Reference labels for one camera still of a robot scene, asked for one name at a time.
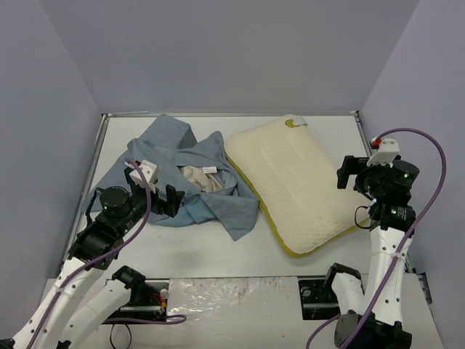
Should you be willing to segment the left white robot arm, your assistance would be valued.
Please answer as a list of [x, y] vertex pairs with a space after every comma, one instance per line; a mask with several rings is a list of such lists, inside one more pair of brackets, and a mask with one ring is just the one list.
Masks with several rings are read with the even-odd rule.
[[181, 324], [184, 316], [166, 313], [167, 286], [153, 286], [127, 265], [120, 267], [87, 304], [81, 301], [129, 244], [132, 229], [141, 232], [150, 214], [174, 217], [184, 192], [166, 186], [160, 198], [155, 184], [159, 168], [149, 161], [126, 164], [128, 188], [95, 188], [92, 201], [102, 211], [85, 211], [86, 227], [77, 235], [62, 270], [35, 313], [2, 348], [80, 348], [102, 324]]

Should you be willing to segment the striped pillowcase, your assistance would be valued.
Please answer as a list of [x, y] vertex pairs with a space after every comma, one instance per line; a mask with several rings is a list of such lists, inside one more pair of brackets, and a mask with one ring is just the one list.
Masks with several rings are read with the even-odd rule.
[[[197, 141], [188, 123], [168, 115], [159, 116], [138, 138], [127, 143], [126, 150], [96, 186], [128, 188], [125, 159], [147, 160], [160, 167], [156, 187], [161, 198], [166, 196], [167, 185], [185, 194], [175, 217], [151, 214], [151, 224], [179, 228], [217, 220], [234, 241], [254, 229], [259, 199], [227, 160], [221, 132], [212, 132]], [[184, 167], [216, 168], [214, 179], [221, 189], [202, 191], [183, 175]]]

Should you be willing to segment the white pillow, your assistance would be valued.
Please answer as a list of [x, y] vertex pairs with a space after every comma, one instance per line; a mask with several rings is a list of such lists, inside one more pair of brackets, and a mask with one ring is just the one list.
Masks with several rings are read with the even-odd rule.
[[303, 257], [355, 228], [364, 196], [336, 187], [336, 166], [308, 121], [285, 115], [227, 138], [225, 153], [259, 199], [286, 254]]

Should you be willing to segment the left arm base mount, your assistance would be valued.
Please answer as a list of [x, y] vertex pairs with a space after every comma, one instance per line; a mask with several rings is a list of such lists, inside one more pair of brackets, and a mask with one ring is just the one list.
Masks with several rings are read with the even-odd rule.
[[113, 311], [103, 324], [151, 324], [166, 322], [168, 279], [148, 279], [145, 289]]

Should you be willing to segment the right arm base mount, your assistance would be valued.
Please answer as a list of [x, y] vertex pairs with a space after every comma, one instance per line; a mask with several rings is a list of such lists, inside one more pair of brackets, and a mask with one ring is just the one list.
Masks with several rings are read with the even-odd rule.
[[340, 314], [339, 303], [327, 276], [298, 277], [302, 319], [305, 321], [328, 320]]

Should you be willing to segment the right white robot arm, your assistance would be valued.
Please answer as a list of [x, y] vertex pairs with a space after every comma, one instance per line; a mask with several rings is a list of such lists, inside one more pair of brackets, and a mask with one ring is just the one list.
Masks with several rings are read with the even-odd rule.
[[345, 156], [337, 170], [337, 187], [355, 176], [354, 191], [371, 200], [368, 206], [371, 262], [368, 281], [335, 263], [322, 282], [323, 294], [337, 300], [340, 317], [334, 332], [336, 348], [409, 348], [412, 334], [403, 328], [401, 290], [405, 258], [412, 239], [407, 231], [416, 219], [409, 206], [411, 188], [420, 170], [399, 156], [389, 164]]

